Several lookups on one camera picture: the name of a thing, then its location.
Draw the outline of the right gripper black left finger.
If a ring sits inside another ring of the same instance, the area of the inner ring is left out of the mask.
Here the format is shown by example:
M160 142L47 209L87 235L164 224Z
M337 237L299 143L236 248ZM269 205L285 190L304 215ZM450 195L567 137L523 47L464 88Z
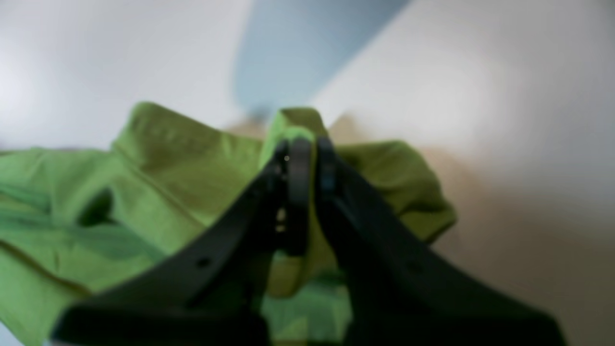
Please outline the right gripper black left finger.
M281 141L211 228L146 273L67 309L51 345L270 345L259 309L275 253L306 253L311 153L309 140Z

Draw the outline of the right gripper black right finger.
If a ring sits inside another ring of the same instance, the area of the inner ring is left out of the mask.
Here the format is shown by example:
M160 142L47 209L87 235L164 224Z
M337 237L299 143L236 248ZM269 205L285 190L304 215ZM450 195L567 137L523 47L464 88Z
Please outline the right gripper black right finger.
M566 344L552 317L435 254L323 137L315 189L317 218L351 298L345 346Z

